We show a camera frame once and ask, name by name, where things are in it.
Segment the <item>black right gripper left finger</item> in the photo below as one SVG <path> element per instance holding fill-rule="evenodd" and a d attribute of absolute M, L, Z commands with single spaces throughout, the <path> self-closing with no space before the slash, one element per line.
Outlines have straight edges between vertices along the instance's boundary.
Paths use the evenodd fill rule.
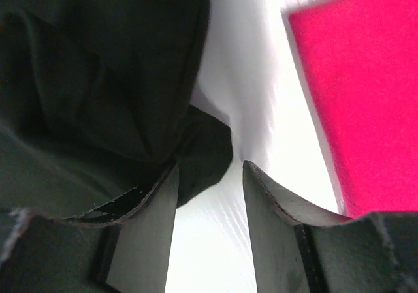
<path fill-rule="evenodd" d="M 102 228 L 104 235 L 89 277 L 71 275 L 62 292 L 164 292 L 178 187 L 178 166 L 172 162 L 156 181 L 68 217 L 68 223 Z"/>

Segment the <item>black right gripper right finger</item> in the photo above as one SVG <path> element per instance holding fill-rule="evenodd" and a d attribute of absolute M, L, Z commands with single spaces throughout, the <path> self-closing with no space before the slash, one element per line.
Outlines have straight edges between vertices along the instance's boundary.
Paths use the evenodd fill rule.
<path fill-rule="evenodd" d="M 243 163 L 243 190 L 258 292 L 352 292 L 347 262 L 314 239 L 349 219 L 276 183 Z"/>

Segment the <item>black t-shirt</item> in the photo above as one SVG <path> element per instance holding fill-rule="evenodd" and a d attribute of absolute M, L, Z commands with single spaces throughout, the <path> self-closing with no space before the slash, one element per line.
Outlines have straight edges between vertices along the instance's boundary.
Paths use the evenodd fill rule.
<path fill-rule="evenodd" d="M 228 126 L 190 103 L 210 0 L 1 0 L 1 207 L 84 214 L 167 166 L 218 183 Z"/>

